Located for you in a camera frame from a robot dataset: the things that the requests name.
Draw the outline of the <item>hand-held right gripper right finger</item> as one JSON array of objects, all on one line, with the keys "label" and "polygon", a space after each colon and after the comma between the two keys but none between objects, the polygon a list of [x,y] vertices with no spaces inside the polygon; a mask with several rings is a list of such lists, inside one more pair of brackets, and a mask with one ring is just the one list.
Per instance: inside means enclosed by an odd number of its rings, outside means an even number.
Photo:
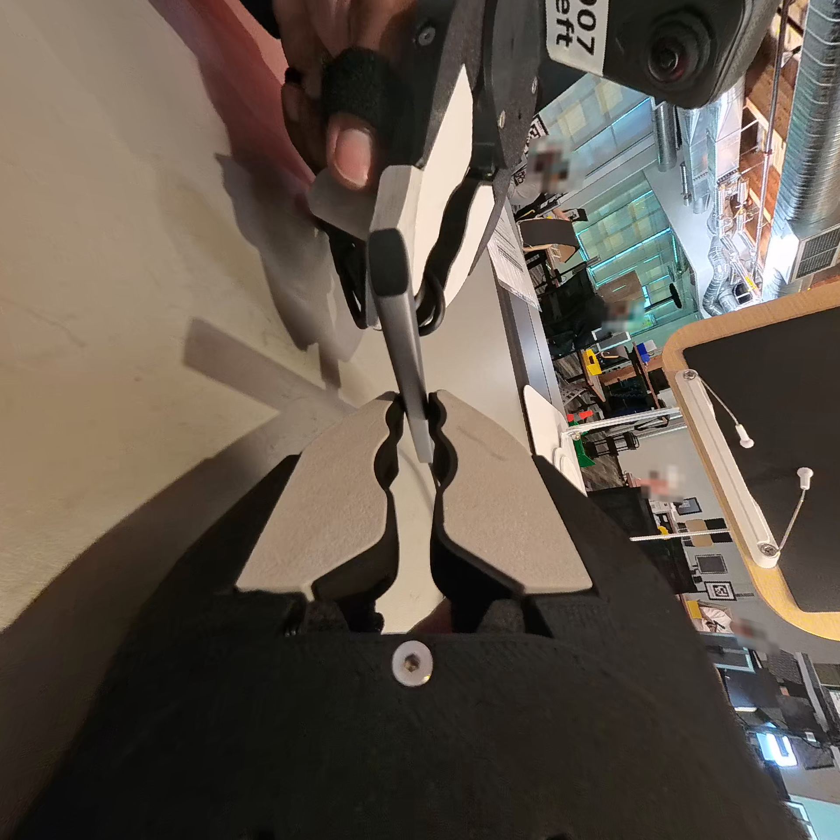
[{"label": "hand-held right gripper right finger", "polygon": [[587,592],[592,578],[529,450],[447,391],[429,396],[432,574],[452,603]]}]

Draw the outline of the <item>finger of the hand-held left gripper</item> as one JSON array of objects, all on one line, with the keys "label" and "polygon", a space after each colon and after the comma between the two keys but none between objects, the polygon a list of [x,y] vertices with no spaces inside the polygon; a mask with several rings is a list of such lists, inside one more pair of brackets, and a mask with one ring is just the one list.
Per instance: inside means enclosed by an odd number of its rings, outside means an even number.
[{"label": "finger of the hand-held left gripper", "polygon": [[476,177],[466,177],[448,200],[424,271],[424,278],[440,291],[435,300],[442,300],[444,308],[473,270],[496,204],[492,184]]},{"label": "finger of the hand-held left gripper", "polygon": [[328,171],[311,186],[309,210],[328,237],[343,297],[359,329],[379,322],[374,298],[414,292],[420,178],[411,165],[391,165],[375,192],[352,190]]}]

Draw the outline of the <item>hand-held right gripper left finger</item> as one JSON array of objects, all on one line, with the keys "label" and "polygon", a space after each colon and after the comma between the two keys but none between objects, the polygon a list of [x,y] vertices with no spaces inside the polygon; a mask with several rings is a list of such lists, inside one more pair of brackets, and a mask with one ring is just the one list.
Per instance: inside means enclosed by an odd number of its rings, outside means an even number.
[{"label": "hand-held right gripper left finger", "polygon": [[391,486],[403,406],[386,392],[305,447],[236,580],[240,592],[375,603],[396,580]]}]

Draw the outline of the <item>grey cable connector plug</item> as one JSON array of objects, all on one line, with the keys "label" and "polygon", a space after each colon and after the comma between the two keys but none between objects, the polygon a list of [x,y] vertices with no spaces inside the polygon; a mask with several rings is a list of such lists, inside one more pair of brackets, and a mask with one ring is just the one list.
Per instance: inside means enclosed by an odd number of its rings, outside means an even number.
[{"label": "grey cable connector plug", "polygon": [[421,337],[443,321],[444,290],[435,273],[423,270],[421,288],[413,292],[407,243],[396,228],[369,236],[366,258],[374,308],[391,359],[408,429],[418,460],[431,464],[434,443],[427,417],[428,391]]}]

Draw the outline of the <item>person's left hand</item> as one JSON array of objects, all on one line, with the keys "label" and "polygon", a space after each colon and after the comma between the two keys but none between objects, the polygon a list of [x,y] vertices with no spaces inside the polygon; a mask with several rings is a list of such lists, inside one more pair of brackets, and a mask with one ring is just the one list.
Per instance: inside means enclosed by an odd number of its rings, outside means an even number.
[{"label": "person's left hand", "polygon": [[379,178],[374,129],[338,112],[324,120],[324,67],[348,48],[372,50],[395,64],[414,19],[411,1],[275,1],[280,44],[291,74],[281,89],[290,141],[314,171],[326,169],[336,183],[357,191]]}]

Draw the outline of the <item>printed paper sheet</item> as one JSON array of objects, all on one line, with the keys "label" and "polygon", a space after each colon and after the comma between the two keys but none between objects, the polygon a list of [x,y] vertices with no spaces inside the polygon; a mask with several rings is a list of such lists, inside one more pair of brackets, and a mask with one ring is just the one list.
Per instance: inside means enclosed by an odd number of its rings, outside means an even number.
[{"label": "printed paper sheet", "polygon": [[503,204],[497,226],[488,242],[490,263],[501,287],[540,312],[538,295],[526,265],[522,242],[509,210],[509,205]]}]

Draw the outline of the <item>white tray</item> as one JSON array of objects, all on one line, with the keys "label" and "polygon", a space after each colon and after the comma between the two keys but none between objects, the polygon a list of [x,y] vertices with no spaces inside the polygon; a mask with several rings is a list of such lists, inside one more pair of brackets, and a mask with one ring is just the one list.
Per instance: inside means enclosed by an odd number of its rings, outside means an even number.
[{"label": "white tray", "polygon": [[585,480],[565,415],[530,385],[523,387],[522,397],[534,454],[547,460],[586,495]]}]

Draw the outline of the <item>white mounting bar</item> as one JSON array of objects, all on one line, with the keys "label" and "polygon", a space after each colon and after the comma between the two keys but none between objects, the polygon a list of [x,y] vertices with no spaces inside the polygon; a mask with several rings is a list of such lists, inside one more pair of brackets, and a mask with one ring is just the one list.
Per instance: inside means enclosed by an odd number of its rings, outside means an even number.
[{"label": "white mounting bar", "polygon": [[776,567],[780,547],[718,423],[708,389],[691,369],[674,374],[672,389],[733,541],[753,565]]}]

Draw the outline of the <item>wood-rimmed black board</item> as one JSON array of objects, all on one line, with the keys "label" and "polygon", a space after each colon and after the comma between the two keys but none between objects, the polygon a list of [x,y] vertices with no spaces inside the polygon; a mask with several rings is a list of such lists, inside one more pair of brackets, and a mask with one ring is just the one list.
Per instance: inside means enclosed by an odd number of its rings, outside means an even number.
[{"label": "wood-rimmed black board", "polygon": [[662,353],[671,389],[676,372],[699,374],[780,547],[776,567],[765,570],[735,543],[759,597],[788,624],[833,642],[839,639],[838,338],[835,282],[693,322]]}]

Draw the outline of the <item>white air vent grille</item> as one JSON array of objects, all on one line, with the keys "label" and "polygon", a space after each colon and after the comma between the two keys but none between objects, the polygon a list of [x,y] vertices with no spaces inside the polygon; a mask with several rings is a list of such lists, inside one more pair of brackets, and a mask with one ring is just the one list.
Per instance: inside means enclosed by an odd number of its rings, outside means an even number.
[{"label": "white air vent grille", "polygon": [[839,261],[839,226],[808,238],[802,238],[796,252],[791,281],[804,280],[821,271],[833,269]]}]

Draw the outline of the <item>silver ventilation duct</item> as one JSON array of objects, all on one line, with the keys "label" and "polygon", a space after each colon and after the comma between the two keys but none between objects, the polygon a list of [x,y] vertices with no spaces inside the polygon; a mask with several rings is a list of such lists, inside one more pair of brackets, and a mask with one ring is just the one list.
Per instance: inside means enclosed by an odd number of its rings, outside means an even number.
[{"label": "silver ventilation duct", "polygon": [[811,1],[763,268],[762,301],[802,288],[791,281],[799,242],[838,225],[839,2]]}]

